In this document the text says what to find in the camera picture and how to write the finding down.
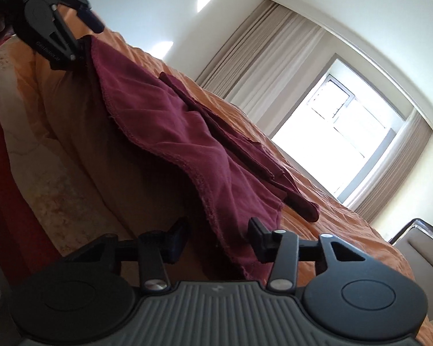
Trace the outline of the maroon long-sleeve shirt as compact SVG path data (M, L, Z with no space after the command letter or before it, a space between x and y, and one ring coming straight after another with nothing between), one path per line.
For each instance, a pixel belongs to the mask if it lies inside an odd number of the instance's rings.
M281 209L289 206L314 223L318 207L262 144L192 98L176 77L152 74L94 36L79 44L90 79L123 135L192 183L200 202L194 225L205 253L215 253L234 276L266 280L270 268L257 261L245 238L249 220L278 229Z

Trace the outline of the orange duvet cover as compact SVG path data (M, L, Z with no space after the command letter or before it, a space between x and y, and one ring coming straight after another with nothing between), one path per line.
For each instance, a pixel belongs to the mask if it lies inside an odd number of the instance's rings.
M411 276L407 260L360 216L322 194L236 106L116 32L60 14L87 60L74 72L35 58L37 138L81 190L44 229L63 254L113 233L189 229L175 280L255 279L268 269L245 240L249 220L313 240L337 234Z

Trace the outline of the floral mattress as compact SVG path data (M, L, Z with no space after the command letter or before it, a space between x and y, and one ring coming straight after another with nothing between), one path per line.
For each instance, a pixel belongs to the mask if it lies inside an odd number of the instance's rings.
M92 182L46 129L38 110L38 59L16 37L0 44L0 122L14 181L62 255L103 234L127 239Z

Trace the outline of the right beige curtain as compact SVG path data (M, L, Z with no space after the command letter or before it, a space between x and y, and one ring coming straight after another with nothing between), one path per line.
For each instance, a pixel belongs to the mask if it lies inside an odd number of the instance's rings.
M368 223L381 213L418 162L433 134L417 110L413 110L363 182L344 205Z

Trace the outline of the beige curtain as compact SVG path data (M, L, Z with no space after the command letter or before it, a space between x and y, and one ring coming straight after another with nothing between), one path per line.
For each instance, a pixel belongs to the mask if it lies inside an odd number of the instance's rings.
M327 31L283 5L261 2L213 56L196 82L239 107L264 133L275 130L275 102Z
M344 205L368 223L381 213L418 162L433 134L417 110L413 110L363 182Z

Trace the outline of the bright window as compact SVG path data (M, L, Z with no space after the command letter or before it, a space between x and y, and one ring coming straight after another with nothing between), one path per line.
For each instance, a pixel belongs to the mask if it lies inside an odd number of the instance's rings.
M341 203L376 167L405 118L338 55L297 103L273 142Z

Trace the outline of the dark wood padded headboard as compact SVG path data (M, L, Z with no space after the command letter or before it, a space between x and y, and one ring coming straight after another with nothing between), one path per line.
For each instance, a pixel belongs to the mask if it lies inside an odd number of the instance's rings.
M413 219L389 243L408 260L416 283L428 298L428 317L433 320L433 226Z

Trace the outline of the left beige curtain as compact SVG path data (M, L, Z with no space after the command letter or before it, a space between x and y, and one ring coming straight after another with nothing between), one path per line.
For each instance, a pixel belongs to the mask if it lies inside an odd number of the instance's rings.
M264 133L275 130L275 102L327 31L283 5L261 2L213 56L196 82L239 107Z

